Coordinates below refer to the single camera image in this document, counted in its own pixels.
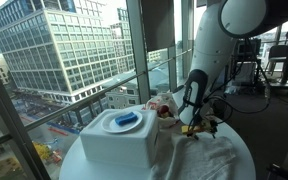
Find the round white table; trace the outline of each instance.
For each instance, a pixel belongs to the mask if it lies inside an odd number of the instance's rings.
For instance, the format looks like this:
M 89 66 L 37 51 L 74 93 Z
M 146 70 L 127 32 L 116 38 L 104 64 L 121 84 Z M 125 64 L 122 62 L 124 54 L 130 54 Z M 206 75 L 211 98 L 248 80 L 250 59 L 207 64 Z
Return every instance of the round white table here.
M 129 110 L 139 110 L 142 106 L 134 106 Z M 255 166 L 253 158 L 242 138 L 226 123 L 218 126 L 216 137 L 225 136 L 232 141 L 236 154 L 233 166 L 234 180 L 255 180 Z M 199 136 L 210 136 L 199 133 Z M 149 179 L 149 168 L 138 168 L 123 165 L 106 164 L 86 160 L 81 138 L 79 137 L 66 154 L 60 172 L 60 180 L 72 179 Z

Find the white box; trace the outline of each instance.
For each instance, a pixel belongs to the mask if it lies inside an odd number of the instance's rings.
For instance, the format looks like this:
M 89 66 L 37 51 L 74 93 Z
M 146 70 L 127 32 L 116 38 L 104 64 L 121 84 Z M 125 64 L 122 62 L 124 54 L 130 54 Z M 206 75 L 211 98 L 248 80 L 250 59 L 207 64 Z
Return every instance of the white box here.
M 90 161 L 151 167 L 157 151 L 158 122 L 156 111 L 141 110 L 142 122 L 124 133 L 109 133 L 102 128 L 106 115 L 125 111 L 109 109 L 103 111 L 80 133 L 85 156 Z

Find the white cloth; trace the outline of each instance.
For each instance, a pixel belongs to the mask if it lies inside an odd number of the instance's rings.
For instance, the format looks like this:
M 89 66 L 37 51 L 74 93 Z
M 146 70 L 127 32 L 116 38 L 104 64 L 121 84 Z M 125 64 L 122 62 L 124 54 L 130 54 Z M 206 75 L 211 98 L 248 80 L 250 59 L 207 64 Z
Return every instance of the white cloth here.
M 235 154 L 228 138 L 213 139 L 210 135 L 209 138 L 204 136 L 195 140 L 185 135 L 161 131 L 158 143 L 150 179 L 230 179 Z

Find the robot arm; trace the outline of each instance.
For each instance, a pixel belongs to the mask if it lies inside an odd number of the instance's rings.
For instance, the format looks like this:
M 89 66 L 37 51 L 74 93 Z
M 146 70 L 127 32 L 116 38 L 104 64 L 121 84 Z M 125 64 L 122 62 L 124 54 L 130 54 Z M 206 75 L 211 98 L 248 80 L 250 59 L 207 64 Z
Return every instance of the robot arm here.
M 194 126 L 202 122 L 210 108 L 210 104 L 203 100 L 230 60 L 236 38 L 264 33 L 286 21 L 286 0 L 212 2 L 198 27 L 188 79 L 185 85 L 173 94 L 181 121 Z

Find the sky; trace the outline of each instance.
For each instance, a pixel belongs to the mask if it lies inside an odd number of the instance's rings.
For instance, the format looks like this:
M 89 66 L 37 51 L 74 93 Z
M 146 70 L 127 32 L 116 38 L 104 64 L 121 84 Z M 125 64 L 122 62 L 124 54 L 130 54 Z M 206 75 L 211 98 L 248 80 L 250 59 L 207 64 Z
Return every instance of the sky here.
M 5 3 L 7 0 L 0 0 L 0 6 Z M 106 7 L 106 12 L 116 12 L 112 11 L 112 9 L 116 9 L 118 7 L 126 8 L 126 1 L 125 0 L 107 0 L 107 7 Z M 181 0 L 174 0 L 174 21 L 175 21 L 175 40 L 176 42 L 182 39 L 182 19 L 181 17 Z M 205 11 L 205 7 L 202 8 L 196 8 L 194 10 L 194 37 L 196 36 L 196 30 L 199 24 L 199 19 L 201 18 L 203 12 Z M 117 22 L 117 15 L 112 16 L 111 13 L 104 13 L 103 14 L 104 19 L 108 20 L 106 21 L 108 24 L 116 23 Z M 288 22 L 283 25 L 282 31 L 287 31 L 288 29 Z

